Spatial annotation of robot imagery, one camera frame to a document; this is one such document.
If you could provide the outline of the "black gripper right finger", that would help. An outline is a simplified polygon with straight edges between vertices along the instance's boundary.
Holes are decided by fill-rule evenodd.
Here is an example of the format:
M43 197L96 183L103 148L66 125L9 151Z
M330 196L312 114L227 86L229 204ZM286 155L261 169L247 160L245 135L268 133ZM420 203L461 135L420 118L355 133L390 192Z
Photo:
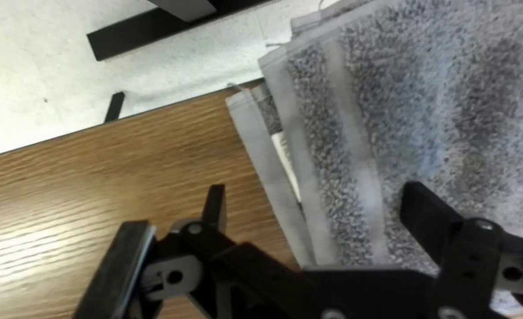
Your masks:
M403 187L399 217L420 249L443 270L465 219L419 181Z

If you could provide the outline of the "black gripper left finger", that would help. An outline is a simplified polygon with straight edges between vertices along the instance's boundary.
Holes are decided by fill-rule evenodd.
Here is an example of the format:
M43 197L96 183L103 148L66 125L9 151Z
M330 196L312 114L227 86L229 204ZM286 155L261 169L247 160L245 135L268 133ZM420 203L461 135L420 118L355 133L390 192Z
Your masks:
M202 224L206 227L224 231L225 217L225 187L211 185L202 210Z

